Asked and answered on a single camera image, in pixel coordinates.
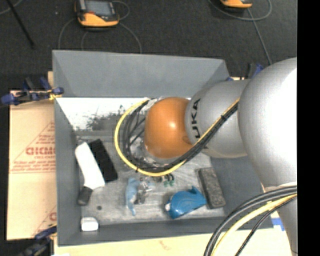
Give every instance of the white small block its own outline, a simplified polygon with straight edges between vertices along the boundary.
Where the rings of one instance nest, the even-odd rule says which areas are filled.
[[[94,217],[83,217],[81,219],[82,231],[96,231],[99,228],[99,223]]]

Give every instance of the black cord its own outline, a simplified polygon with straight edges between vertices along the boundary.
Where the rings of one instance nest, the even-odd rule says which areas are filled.
[[[216,10],[218,10],[218,11],[221,12],[221,13],[223,13],[224,15],[227,15],[227,16],[229,16],[229,17],[232,17],[232,18],[234,18],[234,19],[237,19],[237,20],[240,20],[240,21],[244,21],[244,22],[253,22],[254,28],[255,28],[255,30],[256,30],[256,32],[257,32],[257,34],[258,34],[259,40],[260,40],[260,42],[261,42],[261,44],[262,44],[262,47],[263,47],[264,53],[265,53],[265,55],[266,55],[266,58],[267,58],[267,60],[268,60],[268,63],[269,63],[269,65],[271,65],[271,64],[272,64],[272,61],[271,61],[271,59],[270,59],[270,56],[269,56],[269,53],[268,53],[267,48],[266,48],[266,46],[265,46],[264,40],[263,40],[263,38],[262,38],[262,36],[261,36],[261,34],[260,34],[260,31],[259,31],[258,26],[257,26],[257,23],[256,23],[257,21],[261,21],[261,20],[266,19],[266,18],[269,17],[269,15],[271,14],[271,12],[272,12],[271,0],[267,0],[268,5],[269,5],[269,9],[268,9],[267,14],[264,15],[264,16],[262,16],[262,17],[258,17],[258,18],[254,18],[254,17],[253,17],[253,15],[252,15],[252,13],[251,13],[251,11],[250,11],[249,8],[247,8],[247,12],[249,13],[250,18],[243,18],[243,17],[234,16],[234,15],[232,15],[232,14],[226,12],[226,11],[223,11],[223,10],[219,9],[219,8],[218,8],[217,6],[215,6],[211,1],[212,1],[212,0],[208,0],[208,2],[209,2]]]
[[[136,110],[140,111],[142,109],[142,106],[139,106],[136,108]],[[225,121],[238,109],[238,103],[234,104],[223,116],[220,117],[219,121],[215,124],[214,127],[211,128],[211,130],[205,135],[201,141],[199,141],[195,146],[193,146],[188,152],[183,154],[182,156],[178,157],[174,161],[172,161],[169,164],[165,164],[164,166],[155,166],[151,165],[149,163],[146,163],[145,161],[143,164],[141,163],[141,159],[135,159],[135,157],[131,154],[130,150],[130,139],[126,138],[126,136],[129,134],[128,130],[128,123],[132,122],[132,120],[135,118],[137,115],[137,111],[134,110],[133,113],[130,115],[128,121],[124,125],[123,129],[123,134],[122,134],[122,145],[123,145],[123,150],[124,153],[127,156],[127,159],[134,163],[139,169],[144,169],[147,172],[150,173],[161,173],[164,172],[173,166],[176,166],[180,164],[181,162],[185,161],[184,163],[189,162],[191,159],[193,159],[198,153],[203,150],[203,148],[208,144],[208,142],[211,140],[211,138],[214,136],[214,134],[219,130],[219,128],[225,123]]]
[[[210,256],[212,251],[214,250],[215,244],[218,241],[218,238],[221,232],[228,226],[230,222],[232,222],[237,216],[240,214],[249,211],[250,209],[265,204],[269,201],[281,199],[286,196],[291,196],[297,193],[297,186],[289,186],[285,188],[279,188],[276,190],[272,190],[260,195],[253,197],[252,199],[247,200],[240,206],[238,206],[235,210],[233,210],[224,221],[216,228],[213,235],[211,236],[203,256]]]
[[[36,44],[34,43],[34,41],[32,40],[31,36],[29,35],[25,25],[23,24],[22,20],[20,19],[18,13],[16,12],[15,6],[10,2],[10,0],[6,0],[7,4],[9,5],[16,21],[19,23],[20,28],[22,29],[24,35],[26,36],[26,38],[28,39],[30,46],[32,49],[35,49]]]
[[[63,25],[63,27],[62,27],[62,29],[61,29],[61,31],[60,31],[60,33],[59,33],[59,38],[58,38],[58,49],[59,49],[59,50],[60,50],[60,46],[61,46],[61,38],[62,38],[62,35],[63,35],[66,27],[67,27],[71,22],[73,22],[73,21],[75,21],[75,20],[76,20],[76,18],[72,18],[72,19],[68,20],[68,21]]]
[[[245,248],[245,246],[248,244],[249,240],[251,239],[251,237],[255,234],[255,232],[257,231],[257,229],[261,226],[261,224],[271,215],[273,214],[276,210],[278,210],[279,208],[289,204],[291,201],[295,200],[297,197],[293,197],[291,199],[289,199],[288,201],[283,202],[282,204],[276,206],[274,209],[268,211],[252,228],[251,232],[249,233],[249,235],[246,237],[246,239],[244,240],[243,244],[241,245],[241,247],[239,248],[239,250],[236,252],[236,254],[234,256],[239,256],[241,254],[241,252],[243,251],[243,249]]]

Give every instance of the clamp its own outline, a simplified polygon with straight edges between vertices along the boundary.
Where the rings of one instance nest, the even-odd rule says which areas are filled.
[[[29,77],[25,78],[22,84],[22,90],[17,93],[8,93],[1,97],[1,103],[4,105],[19,105],[27,102],[40,101],[45,99],[53,100],[64,93],[62,87],[52,88],[48,80],[43,76],[40,78],[43,91],[37,91]]]

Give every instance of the black carpet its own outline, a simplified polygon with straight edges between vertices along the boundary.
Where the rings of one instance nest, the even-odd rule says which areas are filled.
[[[87,32],[76,21],[73,0],[10,0],[30,37],[5,0],[0,1],[0,96],[21,88],[26,76],[52,69],[52,50],[87,50],[223,59],[231,76],[245,76],[249,64],[267,67],[297,56],[298,0],[253,1],[250,13],[228,11],[219,0],[123,0],[130,8],[121,25]],[[122,17],[127,13],[114,3]],[[11,256],[32,241],[5,241],[8,189],[8,109],[0,108],[0,255]]]

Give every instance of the yellow cable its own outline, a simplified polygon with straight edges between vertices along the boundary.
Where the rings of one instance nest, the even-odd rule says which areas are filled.
[[[223,241],[225,241],[233,232],[235,232],[236,230],[238,230],[241,226],[243,226],[245,223],[247,223],[248,221],[252,220],[254,217],[267,212],[267,211],[271,211],[273,210],[275,207],[281,205],[282,203],[290,200],[291,198],[296,197],[297,194],[293,194],[293,195],[289,195],[286,196],[284,198],[278,199],[276,201],[272,201],[267,203],[266,205],[250,212],[249,214],[247,214],[246,216],[244,216],[243,218],[241,218],[240,220],[238,220],[231,228],[229,228],[229,230],[221,237],[221,239],[217,242],[215,248],[213,249],[211,256],[216,256],[218,255],[218,249],[221,247],[221,244]]]
[[[219,118],[210,126],[210,128],[199,138],[199,140],[192,146],[195,147],[209,132],[210,130],[216,125],[217,122],[219,122],[222,119],[222,116],[224,116],[232,107],[235,106],[235,104],[237,104],[239,102],[240,98],[236,99],[226,110],[225,112],[219,116]],[[120,117],[118,123],[116,124],[115,127],[115,131],[114,131],[114,145],[115,145],[115,149],[118,153],[118,155],[121,157],[121,159],[124,161],[124,163],[126,165],[128,165],[130,168],[144,174],[144,175],[148,175],[148,176],[153,176],[153,177],[160,177],[160,176],[165,176],[169,173],[172,173],[173,171],[175,171],[176,169],[178,169],[180,166],[182,166],[186,160],[181,161],[180,163],[176,164],[175,166],[171,167],[168,170],[162,171],[162,172],[150,172],[150,171],[146,171],[143,169],[140,169],[138,166],[134,165],[132,162],[130,162],[122,153],[120,147],[119,147],[119,142],[118,142],[118,135],[119,135],[119,130],[120,130],[120,126],[122,124],[122,122],[124,121],[124,119],[126,118],[127,115],[129,115],[129,113],[131,113],[131,111],[133,111],[134,109],[136,109],[137,107],[139,107],[140,105],[142,105],[143,103],[145,103],[146,101],[149,101],[149,99],[144,99],[134,105],[132,105],[130,108],[128,108],[127,111],[124,112],[124,114]]]

